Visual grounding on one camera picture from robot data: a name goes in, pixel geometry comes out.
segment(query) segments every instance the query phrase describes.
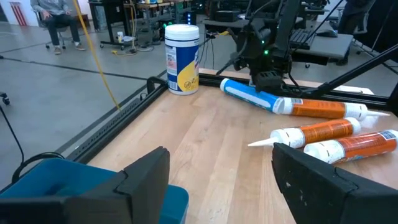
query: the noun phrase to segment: sitting person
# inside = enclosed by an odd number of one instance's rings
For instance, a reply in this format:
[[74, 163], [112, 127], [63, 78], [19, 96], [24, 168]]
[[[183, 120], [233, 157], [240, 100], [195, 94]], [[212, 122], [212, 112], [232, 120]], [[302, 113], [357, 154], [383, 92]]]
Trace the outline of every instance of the sitting person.
[[[346, 0], [343, 15], [338, 24], [339, 34], [354, 34], [355, 28], [362, 22], [365, 13], [369, 11], [375, 0]], [[342, 66], [348, 63], [349, 49], [344, 59], [336, 62], [336, 65]]]
[[86, 50], [80, 43], [76, 20], [70, 16], [70, 10], [65, 0], [30, 0], [30, 5], [35, 11], [42, 13], [44, 17], [43, 22], [49, 30], [51, 41], [54, 45], [54, 54], [59, 55], [62, 53], [57, 34], [57, 24], [69, 25], [76, 49]]

